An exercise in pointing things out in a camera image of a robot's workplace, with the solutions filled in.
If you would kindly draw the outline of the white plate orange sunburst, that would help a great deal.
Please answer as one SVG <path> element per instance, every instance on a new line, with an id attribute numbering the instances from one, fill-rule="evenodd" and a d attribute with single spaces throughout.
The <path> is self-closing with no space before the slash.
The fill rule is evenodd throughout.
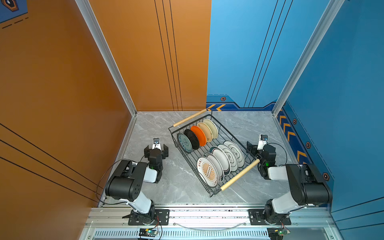
<path id="1" fill-rule="evenodd" d="M 219 184 L 218 171 L 214 164 L 206 157 L 197 160 L 197 169 L 204 182 L 210 187 L 215 188 Z"/>

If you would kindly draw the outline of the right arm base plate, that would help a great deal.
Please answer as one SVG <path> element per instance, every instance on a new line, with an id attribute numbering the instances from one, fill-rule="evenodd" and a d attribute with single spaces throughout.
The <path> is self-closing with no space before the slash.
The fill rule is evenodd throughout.
<path id="1" fill-rule="evenodd" d="M 287 214 L 265 213 L 264 209 L 249 209 L 249 220 L 253 226 L 261 225 L 291 225 L 290 216 Z"/>

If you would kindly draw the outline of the white plate green rim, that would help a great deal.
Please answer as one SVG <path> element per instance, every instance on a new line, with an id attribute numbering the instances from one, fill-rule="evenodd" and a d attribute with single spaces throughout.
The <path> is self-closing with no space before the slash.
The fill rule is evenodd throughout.
<path id="1" fill-rule="evenodd" d="M 225 152 L 219 147 L 211 147 L 210 153 L 213 154 L 222 166 L 224 175 L 227 176 L 231 172 L 231 164 Z"/>

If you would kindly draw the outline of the black wire dish rack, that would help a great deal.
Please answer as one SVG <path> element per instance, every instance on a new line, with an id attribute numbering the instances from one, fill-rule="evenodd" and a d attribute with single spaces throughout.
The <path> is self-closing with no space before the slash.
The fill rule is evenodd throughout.
<path id="1" fill-rule="evenodd" d="M 260 161 L 212 113 L 200 112 L 169 127 L 173 142 L 212 197 Z"/>

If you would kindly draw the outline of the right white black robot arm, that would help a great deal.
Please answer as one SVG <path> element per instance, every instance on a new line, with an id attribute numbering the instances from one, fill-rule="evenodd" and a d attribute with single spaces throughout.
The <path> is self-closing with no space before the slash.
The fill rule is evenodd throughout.
<path id="1" fill-rule="evenodd" d="M 282 223 L 291 212 L 306 206 L 330 204 L 333 194 L 330 187 L 314 164 L 276 165 L 276 148 L 260 141 L 257 145 L 247 142 L 247 150 L 260 162 L 258 170 L 265 180 L 286 181 L 290 190 L 266 202 L 259 217 L 267 224 Z"/>

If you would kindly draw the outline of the white plate dark rim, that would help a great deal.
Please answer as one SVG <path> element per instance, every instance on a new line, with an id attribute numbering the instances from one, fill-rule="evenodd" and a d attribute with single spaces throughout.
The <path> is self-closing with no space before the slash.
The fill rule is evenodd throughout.
<path id="1" fill-rule="evenodd" d="M 206 157 L 207 159 L 209 159 L 214 167 L 216 168 L 217 172 L 218 172 L 218 175 L 219 175 L 219 181 L 222 182 L 224 180 L 224 170 L 223 170 L 223 167 L 221 165 L 221 163 L 219 162 L 219 160 L 212 154 L 212 153 L 204 153 L 204 157 Z"/>

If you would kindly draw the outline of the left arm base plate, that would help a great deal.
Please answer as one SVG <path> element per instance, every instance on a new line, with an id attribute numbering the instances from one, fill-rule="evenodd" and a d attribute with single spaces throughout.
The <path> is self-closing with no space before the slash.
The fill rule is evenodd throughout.
<path id="1" fill-rule="evenodd" d="M 130 212 L 128 225 L 129 226 L 152 226 L 156 224 L 161 224 L 162 226 L 167 226 L 170 220 L 170 210 L 169 209 L 153 209 L 150 210 L 147 214 L 140 214 L 132 210 Z"/>

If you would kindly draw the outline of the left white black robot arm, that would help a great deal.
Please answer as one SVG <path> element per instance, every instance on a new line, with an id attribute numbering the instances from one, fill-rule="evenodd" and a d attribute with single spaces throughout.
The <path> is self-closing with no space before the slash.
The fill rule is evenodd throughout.
<path id="1" fill-rule="evenodd" d="M 163 175 L 163 160 L 169 156 L 166 145 L 153 144 L 153 148 L 144 149 L 148 162 L 134 162 L 122 159 L 107 181 L 106 196 L 129 205 L 133 210 L 126 218 L 144 225 L 155 222 L 154 201 L 141 191 L 143 183 L 158 183 Z"/>

